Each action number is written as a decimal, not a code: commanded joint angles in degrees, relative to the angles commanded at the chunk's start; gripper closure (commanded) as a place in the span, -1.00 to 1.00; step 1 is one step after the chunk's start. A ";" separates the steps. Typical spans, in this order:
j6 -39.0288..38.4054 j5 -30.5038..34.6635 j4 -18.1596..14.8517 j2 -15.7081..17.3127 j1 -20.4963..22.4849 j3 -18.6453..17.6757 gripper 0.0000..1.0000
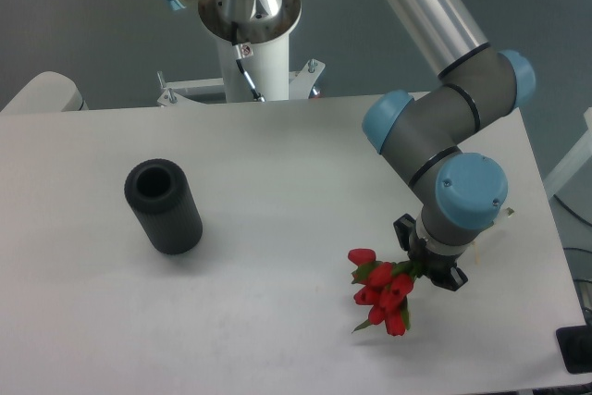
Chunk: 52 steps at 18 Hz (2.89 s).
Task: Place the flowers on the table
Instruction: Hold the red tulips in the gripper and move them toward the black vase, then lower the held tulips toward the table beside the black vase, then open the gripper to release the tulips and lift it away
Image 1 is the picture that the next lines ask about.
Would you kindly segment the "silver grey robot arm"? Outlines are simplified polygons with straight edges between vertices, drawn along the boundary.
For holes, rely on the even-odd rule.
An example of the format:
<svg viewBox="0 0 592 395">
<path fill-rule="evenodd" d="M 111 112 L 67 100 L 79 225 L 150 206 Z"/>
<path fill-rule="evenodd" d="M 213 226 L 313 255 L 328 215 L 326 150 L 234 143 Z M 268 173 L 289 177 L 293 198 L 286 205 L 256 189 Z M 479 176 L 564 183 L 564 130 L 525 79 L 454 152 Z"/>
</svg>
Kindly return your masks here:
<svg viewBox="0 0 592 395">
<path fill-rule="evenodd" d="M 291 77 L 286 41 L 301 0 L 166 0 L 174 10 L 196 7 L 220 44 L 222 85 L 229 102 L 270 102 L 308 96 L 303 75 Z M 420 99 L 384 94 L 362 128 L 422 203 L 401 216 L 401 248 L 431 282 L 458 290 L 466 275 L 458 258 L 500 212 L 508 184 L 502 168 L 461 143 L 526 103 L 537 79 L 526 58 L 494 50 L 461 0 L 388 0 L 440 86 Z"/>
</svg>

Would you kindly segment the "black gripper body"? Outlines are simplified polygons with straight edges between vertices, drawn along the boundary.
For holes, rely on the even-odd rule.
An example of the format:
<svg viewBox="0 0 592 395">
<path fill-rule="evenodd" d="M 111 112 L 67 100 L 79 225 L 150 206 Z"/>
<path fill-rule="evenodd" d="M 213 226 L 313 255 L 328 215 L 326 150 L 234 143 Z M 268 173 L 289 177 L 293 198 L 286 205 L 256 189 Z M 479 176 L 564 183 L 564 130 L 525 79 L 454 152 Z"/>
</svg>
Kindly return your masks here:
<svg viewBox="0 0 592 395">
<path fill-rule="evenodd" d="M 467 245 L 450 246 L 432 237 L 422 218 L 404 214 L 393 223 L 400 247 L 410 260 L 421 266 L 422 274 L 439 288 L 457 291 L 467 283 L 467 276 L 457 266 Z"/>
</svg>

